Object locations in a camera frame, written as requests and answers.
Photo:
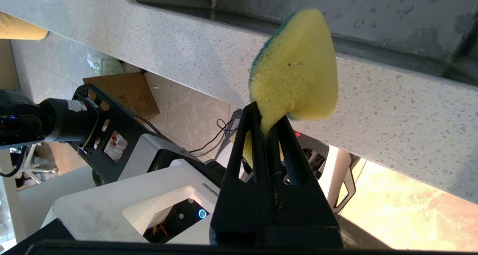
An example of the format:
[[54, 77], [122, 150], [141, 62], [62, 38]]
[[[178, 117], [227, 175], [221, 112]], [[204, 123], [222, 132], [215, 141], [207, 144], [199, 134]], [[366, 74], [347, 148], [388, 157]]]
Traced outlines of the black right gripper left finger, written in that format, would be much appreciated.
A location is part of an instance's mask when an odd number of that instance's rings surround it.
[[[251, 136], [252, 182], [239, 178], [246, 136]], [[232, 153], [212, 215], [211, 245], [252, 246], [256, 236], [272, 218], [265, 141], [261, 132], [261, 114], [256, 102], [244, 107]]]

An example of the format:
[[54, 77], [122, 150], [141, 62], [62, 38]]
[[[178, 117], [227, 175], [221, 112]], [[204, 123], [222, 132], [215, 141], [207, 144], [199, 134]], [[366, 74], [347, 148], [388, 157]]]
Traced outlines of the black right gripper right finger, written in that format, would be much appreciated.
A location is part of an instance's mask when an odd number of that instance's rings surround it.
[[270, 130], [256, 182], [266, 184], [269, 206], [256, 245], [272, 248], [343, 248], [341, 230], [287, 117]]

